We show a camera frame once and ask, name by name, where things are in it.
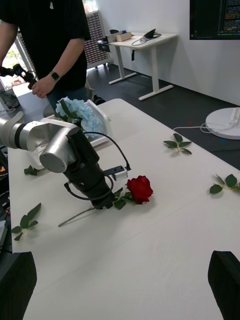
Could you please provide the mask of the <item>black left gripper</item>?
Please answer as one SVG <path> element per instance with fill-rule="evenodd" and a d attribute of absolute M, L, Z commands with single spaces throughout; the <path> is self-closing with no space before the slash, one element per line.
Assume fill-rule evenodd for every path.
<path fill-rule="evenodd" d="M 98 163 L 73 163 L 68 166 L 64 175 L 87 199 L 99 199 L 91 202 L 95 209 L 113 207 L 115 195 L 112 191 L 110 192 L 104 172 Z"/>

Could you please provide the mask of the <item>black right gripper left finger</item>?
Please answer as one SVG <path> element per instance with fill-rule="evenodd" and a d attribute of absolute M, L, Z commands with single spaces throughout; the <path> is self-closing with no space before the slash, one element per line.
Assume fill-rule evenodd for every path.
<path fill-rule="evenodd" d="M 22 320 L 37 284 L 31 252 L 13 253 L 0 265 L 0 318 Z"/>

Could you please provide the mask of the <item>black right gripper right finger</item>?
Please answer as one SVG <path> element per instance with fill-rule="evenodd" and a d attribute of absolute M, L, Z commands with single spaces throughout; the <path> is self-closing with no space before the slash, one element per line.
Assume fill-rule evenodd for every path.
<path fill-rule="evenodd" d="M 208 283 L 224 320 L 240 319 L 240 261 L 230 251 L 213 251 Z"/>

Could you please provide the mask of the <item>person's left hand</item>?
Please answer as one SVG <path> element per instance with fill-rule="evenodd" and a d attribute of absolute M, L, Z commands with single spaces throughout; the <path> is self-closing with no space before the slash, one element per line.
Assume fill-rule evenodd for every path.
<path fill-rule="evenodd" d="M 32 86 L 32 94 L 44 99 L 55 87 L 56 81 L 49 74 L 40 79 Z"/>

